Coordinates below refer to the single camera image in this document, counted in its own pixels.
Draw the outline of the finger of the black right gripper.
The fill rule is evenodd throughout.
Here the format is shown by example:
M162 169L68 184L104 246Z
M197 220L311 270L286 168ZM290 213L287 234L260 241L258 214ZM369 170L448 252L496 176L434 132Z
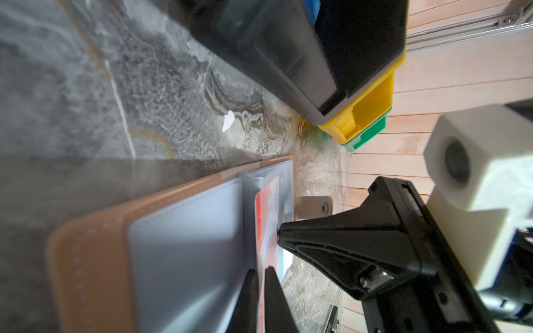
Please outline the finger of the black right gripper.
M278 243L356 300L366 300L436 275L422 217L408 203L374 201L337 215L284 223Z

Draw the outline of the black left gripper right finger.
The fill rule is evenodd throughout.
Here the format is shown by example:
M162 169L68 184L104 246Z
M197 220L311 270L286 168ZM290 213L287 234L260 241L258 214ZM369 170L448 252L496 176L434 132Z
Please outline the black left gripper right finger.
M266 333L299 333L276 270L272 266L265 271L264 295Z

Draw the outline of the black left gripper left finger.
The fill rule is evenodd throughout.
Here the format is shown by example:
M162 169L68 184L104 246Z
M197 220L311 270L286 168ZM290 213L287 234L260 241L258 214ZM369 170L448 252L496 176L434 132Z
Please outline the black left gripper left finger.
M226 333L255 333L258 322L259 278L254 269L247 271Z

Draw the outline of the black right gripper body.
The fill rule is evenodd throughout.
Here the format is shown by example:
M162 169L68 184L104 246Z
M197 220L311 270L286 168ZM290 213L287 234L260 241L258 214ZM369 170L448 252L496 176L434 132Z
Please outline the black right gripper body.
M370 332L497 332L497 327L413 184L378 177L363 208L386 222L359 275Z

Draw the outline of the tan leather card holder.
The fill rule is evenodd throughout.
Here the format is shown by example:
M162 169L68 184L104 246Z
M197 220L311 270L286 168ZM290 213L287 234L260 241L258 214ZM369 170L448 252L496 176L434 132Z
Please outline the tan leather card holder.
M295 194L291 155L226 169L59 228L47 266L64 332L226 332L247 271L258 272L255 196L280 177L283 223L330 216ZM292 256L278 246L279 281Z

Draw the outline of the white red circle card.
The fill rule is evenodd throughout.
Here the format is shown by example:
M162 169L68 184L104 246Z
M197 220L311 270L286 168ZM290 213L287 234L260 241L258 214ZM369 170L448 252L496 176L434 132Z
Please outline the white red circle card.
M278 267L277 230L280 216L280 177L263 179L255 196L256 252L259 278L258 329L265 329L265 270Z

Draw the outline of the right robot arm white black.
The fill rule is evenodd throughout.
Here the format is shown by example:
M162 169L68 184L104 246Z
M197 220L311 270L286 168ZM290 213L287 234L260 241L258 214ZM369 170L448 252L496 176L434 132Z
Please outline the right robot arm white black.
M278 244L362 303L370 332L532 325L532 101L441 116L433 192L377 177L358 208L284 223Z

